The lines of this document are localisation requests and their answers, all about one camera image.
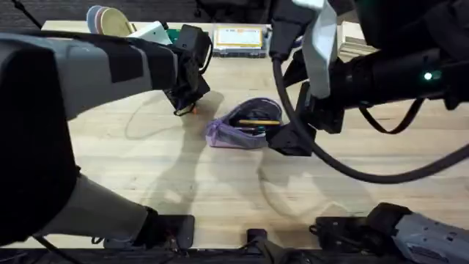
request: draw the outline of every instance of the wooden table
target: wooden table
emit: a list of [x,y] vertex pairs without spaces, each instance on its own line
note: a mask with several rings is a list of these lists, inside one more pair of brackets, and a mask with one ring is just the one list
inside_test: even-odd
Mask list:
[[[44,29],[87,32],[82,21],[48,21]],[[249,98],[278,100],[278,95],[269,59],[215,58],[205,78],[212,92],[199,101],[197,115],[175,117],[165,95],[154,91],[99,106],[72,120],[75,156],[83,173],[160,213],[193,214],[197,248],[239,246],[248,228],[266,229],[269,239],[283,246],[317,247],[308,232],[316,217],[366,216],[379,202],[405,205],[469,229],[468,162],[425,180],[380,186],[352,180],[316,157],[208,147],[207,122]],[[298,90],[289,88],[293,100]],[[372,112],[390,128],[409,105],[393,103]],[[391,173],[422,166],[461,147],[469,140],[468,130],[467,106],[448,112],[435,101],[425,103],[401,135],[382,135],[358,111],[348,111],[343,133],[321,132],[317,142],[356,169]],[[52,235],[50,240],[60,247],[92,247],[89,238]]]

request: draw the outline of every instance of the mesh pouch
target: mesh pouch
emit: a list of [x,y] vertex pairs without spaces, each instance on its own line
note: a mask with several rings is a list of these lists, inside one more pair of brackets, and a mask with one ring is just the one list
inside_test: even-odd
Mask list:
[[207,125],[205,139],[211,147],[232,147],[252,150],[260,147],[266,147],[267,141],[265,133],[253,136],[244,133],[229,124],[229,121],[240,114],[252,111],[262,112],[270,120],[281,122],[281,107],[273,100],[268,98],[254,98],[241,103],[227,115],[211,121]]

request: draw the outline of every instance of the white object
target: white object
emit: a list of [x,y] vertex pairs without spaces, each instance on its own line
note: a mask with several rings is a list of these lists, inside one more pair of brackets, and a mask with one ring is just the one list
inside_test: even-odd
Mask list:
[[309,92],[323,99],[330,95],[329,64],[337,59],[337,14],[327,0],[294,0],[316,12],[303,37],[303,56],[309,77]]
[[293,3],[313,10],[322,10],[324,8],[324,0],[293,0]]
[[160,43],[163,45],[172,44],[172,41],[169,39],[163,25],[158,21],[146,25],[143,29],[139,29],[136,32],[128,35],[128,37],[137,37],[141,38],[142,40]]

